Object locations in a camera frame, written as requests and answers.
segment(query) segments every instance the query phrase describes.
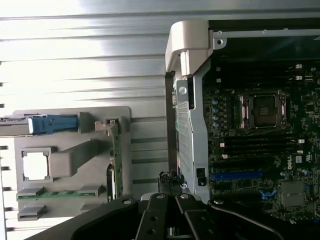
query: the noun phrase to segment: motherboard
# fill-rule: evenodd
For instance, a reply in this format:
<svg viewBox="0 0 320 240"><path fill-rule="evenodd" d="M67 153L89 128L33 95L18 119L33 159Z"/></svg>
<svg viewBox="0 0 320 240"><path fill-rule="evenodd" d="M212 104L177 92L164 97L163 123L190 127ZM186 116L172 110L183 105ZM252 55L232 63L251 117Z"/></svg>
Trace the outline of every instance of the motherboard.
<svg viewBox="0 0 320 240"><path fill-rule="evenodd" d="M320 61L211 62L203 78L211 197L320 223Z"/></svg>

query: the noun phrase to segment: capacitor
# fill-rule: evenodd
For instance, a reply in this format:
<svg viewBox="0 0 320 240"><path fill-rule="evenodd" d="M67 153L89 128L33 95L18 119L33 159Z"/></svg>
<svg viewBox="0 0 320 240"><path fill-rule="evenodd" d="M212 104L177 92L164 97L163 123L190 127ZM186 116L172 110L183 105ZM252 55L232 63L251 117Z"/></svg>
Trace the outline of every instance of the capacitor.
<svg viewBox="0 0 320 240"><path fill-rule="evenodd" d="M306 170L306 169L303 169L302 170L302 173L305 175L305 176L309 176L311 174L311 172L309 170Z"/></svg>

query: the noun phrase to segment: blue pcie slot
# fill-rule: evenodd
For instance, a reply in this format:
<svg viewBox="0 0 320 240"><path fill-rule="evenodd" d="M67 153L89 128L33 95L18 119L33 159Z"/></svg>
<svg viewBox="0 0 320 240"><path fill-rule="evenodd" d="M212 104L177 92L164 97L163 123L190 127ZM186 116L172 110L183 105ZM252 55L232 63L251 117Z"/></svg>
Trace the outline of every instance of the blue pcie slot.
<svg viewBox="0 0 320 240"><path fill-rule="evenodd" d="M211 178L213 180L257 179L262 175L262 171L219 172L213 173Z"/></svg>

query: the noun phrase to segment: processor socket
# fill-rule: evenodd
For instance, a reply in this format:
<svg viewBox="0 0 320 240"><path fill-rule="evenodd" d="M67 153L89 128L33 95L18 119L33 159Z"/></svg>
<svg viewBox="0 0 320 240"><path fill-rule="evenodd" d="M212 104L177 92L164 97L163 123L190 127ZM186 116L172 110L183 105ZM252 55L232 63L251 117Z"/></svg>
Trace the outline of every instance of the processor socket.
<svg viewBox="0 0 320 240"><path fill-rule="evenodd" d="M287 97L281 90L255 91L240 95L240 129L285 128Z"/></svg>

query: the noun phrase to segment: circuit board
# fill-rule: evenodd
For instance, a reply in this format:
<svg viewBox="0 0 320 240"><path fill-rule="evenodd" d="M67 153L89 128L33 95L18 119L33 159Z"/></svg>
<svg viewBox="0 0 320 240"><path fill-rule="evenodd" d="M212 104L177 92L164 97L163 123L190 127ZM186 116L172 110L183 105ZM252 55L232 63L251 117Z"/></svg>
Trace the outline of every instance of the circuit board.
<svg viewBox="0 0 320 240"><path fill-rule="evenodd" d="M213 61L203 89L211 197L319 222L320 61Z"/></svg>

